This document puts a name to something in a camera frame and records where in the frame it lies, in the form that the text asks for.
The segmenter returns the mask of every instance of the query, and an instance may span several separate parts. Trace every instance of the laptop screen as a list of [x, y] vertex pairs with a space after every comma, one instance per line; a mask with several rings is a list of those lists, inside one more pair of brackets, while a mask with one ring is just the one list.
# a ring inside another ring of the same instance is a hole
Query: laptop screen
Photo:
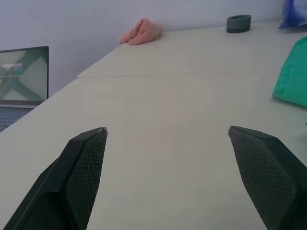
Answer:
[[0, 51], [0, 104], [38, 105], [48, 98], [48, 46]]

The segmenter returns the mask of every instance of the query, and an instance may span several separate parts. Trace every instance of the laptop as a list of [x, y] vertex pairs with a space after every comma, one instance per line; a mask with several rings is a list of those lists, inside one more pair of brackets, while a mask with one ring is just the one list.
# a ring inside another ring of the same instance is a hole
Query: laptop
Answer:
[[49, 47], [0, 51], [0, 132], [48, 98]]

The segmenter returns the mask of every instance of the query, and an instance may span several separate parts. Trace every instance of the table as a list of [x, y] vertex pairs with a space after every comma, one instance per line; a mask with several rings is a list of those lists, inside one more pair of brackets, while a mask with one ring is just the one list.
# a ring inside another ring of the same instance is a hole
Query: table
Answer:
[[78, 77], [276, 74], [294, 43], [307, 36], [279, 25], [254, 23], [241, 34], [229, 34], [225, 26], [164, 33], [147, 44], [119, 46]]
[[229, 125], [277, 136], [306, 165], [306, 110], [271, 98], [278, 74], [79, 78], [0, 133], [0, 228], [72, 137], [107, 127], [88, 230], [266, 229]]

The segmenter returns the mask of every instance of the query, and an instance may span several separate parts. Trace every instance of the laptop keyboard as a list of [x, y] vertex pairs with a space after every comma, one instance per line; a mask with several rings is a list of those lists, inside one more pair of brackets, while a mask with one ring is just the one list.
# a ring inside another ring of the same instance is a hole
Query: laptop keyboard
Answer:
[[12, 111], [12, 110], [0, 110], [0, 132], [5, 130], [11, 124], [18, 121], [24, 115], [26, 115], [28, 111]]

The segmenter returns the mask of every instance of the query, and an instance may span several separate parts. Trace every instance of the mesh texture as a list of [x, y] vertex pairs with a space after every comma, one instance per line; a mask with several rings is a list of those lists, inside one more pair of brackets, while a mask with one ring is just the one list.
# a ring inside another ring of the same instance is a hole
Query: mesh texture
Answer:
[[229, 132], [244, 187], [268, 230], [278, 229], [297, 194], [297, 184], [264, 143]]
[[100, 182], [106, 142], [102, 133], [90, 139], [65, 188], [66, 198], [79, 230], [85, 230]]

